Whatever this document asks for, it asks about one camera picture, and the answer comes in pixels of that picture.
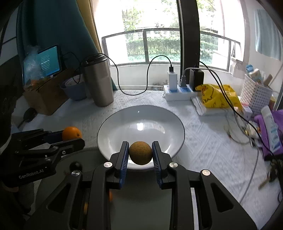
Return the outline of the brown round fruit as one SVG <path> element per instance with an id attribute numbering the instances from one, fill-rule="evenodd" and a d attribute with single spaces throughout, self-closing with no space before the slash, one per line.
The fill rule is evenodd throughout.
<path id="1" fill-rule="evenodd" d="M 151 147 L 143 141 L 136 141 L 129 147 L 129 156 L 137 165 L 146 165 L 152 159 Z"/>

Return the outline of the orange fruit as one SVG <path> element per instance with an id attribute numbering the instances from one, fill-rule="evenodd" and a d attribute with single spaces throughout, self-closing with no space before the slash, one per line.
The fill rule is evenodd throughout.
<path id="1" fill-rule="evenodd" d="M 82 138 L 81 131 L 74 126 L 66 127 L 62 132 L 63 141 Z"/>

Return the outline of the grey round placemat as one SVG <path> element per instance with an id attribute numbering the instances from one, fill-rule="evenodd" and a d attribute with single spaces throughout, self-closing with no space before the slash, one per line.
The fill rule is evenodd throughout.
<path id="1" fill-rule="evenodd" d="M 36 209 L 63 181 L 73 162 L 89 172 L 106 162 L 97 148 L 85 148 L 62 158 L 57 173 L 41 181 L 36 194 Z M 169 229 L 171 191 L 161 190 L 153 170 L 128 170 L 120 190 L 111 190 L 110 219 L 112 229 Z"/>

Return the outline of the white round plate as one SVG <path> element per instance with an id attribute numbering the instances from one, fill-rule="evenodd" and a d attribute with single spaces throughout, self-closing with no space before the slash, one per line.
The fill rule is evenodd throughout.
<path id="1" fill-rule="evenodd" d="M 185 128 L 179 117 L 165 108 L 132 106 L 109 116 L 97 134 L 98 149 L 107 160 L 119 152 L 124 141 L 130 145 L 136 141 L 149 145 L 158 141 L 162 152 L 174 157 L 184 144 Z"/>

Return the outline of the cardboard box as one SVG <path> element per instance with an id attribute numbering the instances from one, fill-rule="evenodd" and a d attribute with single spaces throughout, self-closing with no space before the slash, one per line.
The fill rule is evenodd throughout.
<path id="1" fill-rule="evenodd" d="M 52 115 L 69 98 L 61 84 L 68 80 L 71 74 L 72 70 L 65 70 L 35 89 L 25 89 L 23 95 L 28 105 L 39 114 Z"/>

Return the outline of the clear plastic bag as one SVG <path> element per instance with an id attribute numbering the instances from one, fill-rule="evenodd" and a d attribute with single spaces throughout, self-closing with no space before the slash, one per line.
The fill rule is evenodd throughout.
<path id="1" fill-rule="evenodd" d="M 27 56 L 23 61 L 24 85 L 31 85 L 32 81 L 40 80 L 45 77 L 41 68 L 38 50 L 38 46 L 28 47 Z"/>

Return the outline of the blue plastic bowl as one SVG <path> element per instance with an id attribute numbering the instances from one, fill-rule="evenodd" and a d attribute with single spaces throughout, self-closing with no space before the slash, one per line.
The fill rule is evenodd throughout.
<path id="1" fill-rule="evenodd" d="M 87 97 L 82 74 L 67 79 L 61 83 L 60 87 L 63 89 L 64 93 L 74 101 L 81 101 Z"/>

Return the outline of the white lace tablecloth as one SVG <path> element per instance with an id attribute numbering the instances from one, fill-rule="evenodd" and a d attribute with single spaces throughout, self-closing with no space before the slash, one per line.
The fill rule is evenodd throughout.
<path id="1" fill-rule="evenodd" d="M 233 117 L 199 116 L 192 102 L 167 102 L 160 91 L 148 91 L 140 96 L 126 96 L 116 91 L 114 102 L 107 107 L 97 107 L 91 99 L 68 100 L 53 115 L 39 114 L 21 130 L 58 131 L 75 126 L 81 130 L 86 147 L 95 147 L 104 120 L 135 105 L 155 105 L 176 114 L 184 125 L 186 137 L 175 161 L 189 170 L 210 170 L 241 202 L 258 228 L 266 224 L 278 206 L 279 182 L 258 188 L 266 179 L 270 164 L 250 145 L 239 145 L 227 136 L 226 130 L 231 129 L 234 138 L 245 140 Z"/>

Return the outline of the white tissue pack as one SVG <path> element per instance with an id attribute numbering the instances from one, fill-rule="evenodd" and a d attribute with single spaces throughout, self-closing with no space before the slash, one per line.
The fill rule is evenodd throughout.
<path id="1" fill-rule="evenodd" d="M 191 101 L 196 108 L 199 116 L 226 116 L 232 115 L 233 110 L 231 108 L 207 108 L 202 103 L 200 97 L 192 97 Z"/>

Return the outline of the white charger plug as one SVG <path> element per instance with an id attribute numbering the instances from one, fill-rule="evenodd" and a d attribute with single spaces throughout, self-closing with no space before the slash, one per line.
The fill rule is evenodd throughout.
<path id="1" fill-rule="evenodd" d="M 177 91 L 177 74 L 174 71 L 168 71 L 169 90 Z"/>

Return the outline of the black power adapter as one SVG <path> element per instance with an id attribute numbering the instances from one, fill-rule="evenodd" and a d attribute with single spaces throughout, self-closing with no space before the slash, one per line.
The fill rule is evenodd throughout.
<path id="1" fill-rule="evenodd" d="M 204 72 L 202 70 L 189 71 L 189 86 L 192 91 L 196 91 L 196 87 L 202 85 L 204 81 Z"/>

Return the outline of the steel travel mug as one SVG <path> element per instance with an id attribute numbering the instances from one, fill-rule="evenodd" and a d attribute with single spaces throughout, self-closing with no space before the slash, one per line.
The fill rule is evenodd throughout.
<path id="1" fill-rule="evenodd" d="M 106 107 L 113 103 L 113 86 L 108 58 L 101 53 L 87 57 L 82 62 L 84 80 L 94 103 Z"/>

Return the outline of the white plastic basket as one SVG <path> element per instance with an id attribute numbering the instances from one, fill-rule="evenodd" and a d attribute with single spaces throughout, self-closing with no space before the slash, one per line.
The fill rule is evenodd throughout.
<path id="1" fill-rule="evenodd" d="M 271 88 L 260 85 L 245 75 L 240 101 L 251 109 L 254 116 L 261 114 L 261 109 L 269 105 L 271 96 Z"/>

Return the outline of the purple cloth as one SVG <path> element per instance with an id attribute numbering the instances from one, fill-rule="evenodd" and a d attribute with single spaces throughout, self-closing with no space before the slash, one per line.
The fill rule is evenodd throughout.
<path id="1" fill-rule="evenodd" d="M 282 155 L 282 110 L 272 111 L 272 116 L 274 117 L 275 123 L 278 125 L 278 134 L 280 138 L 280 148 L 276 152 L 274 152 L 274 155 L 279 156 L 279 155 Z M 260 127 L 261 139 L 265 145 L 265 147 L 262 146 L 264 160 L 268 160 L 271 157 L 271 155 L 268 149 L 266 148 L 266 147 L 269 147 L 269 141 L 268 141 L 268 134 L 267 134 L 267 130 L 266 130 L 262 115 L 255 116 L 254 121 Z"/>

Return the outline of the light blue hanging towel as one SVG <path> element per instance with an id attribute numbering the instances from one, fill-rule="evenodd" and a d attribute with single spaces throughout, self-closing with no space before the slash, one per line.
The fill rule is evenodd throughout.
<path id="1" fill-rule="evenodd" d="M 254 12 L 255 50 L 265 56 L 281 61 L 281 38 L 279 30 L 269 14 L 262 9 Z"/>

